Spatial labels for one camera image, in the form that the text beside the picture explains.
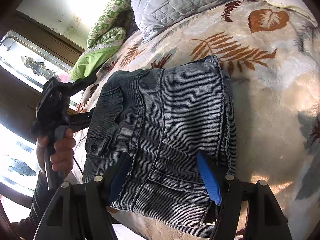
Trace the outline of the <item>left hand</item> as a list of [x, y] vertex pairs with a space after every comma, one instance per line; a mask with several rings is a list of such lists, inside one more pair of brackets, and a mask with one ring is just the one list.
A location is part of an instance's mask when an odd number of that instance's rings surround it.
[[[39, 136], [36, 142], [36, 156], [40, 167], [40, 174], [46, 177], [44, 165], [44, 150], [48, 146], [48, 137]], [[65, 137], [54, 144], [55, 153], [50, 157], [52, 169], [55, 172], [61, 172], [66, 178], [73, 168], [73, 147], [76, 142], [73, 138], [73, 131], [68, 128], [65, 130]]]

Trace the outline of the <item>dark sleeved left forearm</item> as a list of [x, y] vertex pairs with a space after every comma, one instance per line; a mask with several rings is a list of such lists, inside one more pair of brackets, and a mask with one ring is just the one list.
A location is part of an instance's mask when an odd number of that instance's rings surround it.
[[26, 219], [11, 223], [13, 230], [23, 239], [33, 239], [37, 227], [49, 205], [55, 190], [48, 190], [46, 176], [39, 172], [30, 214]]

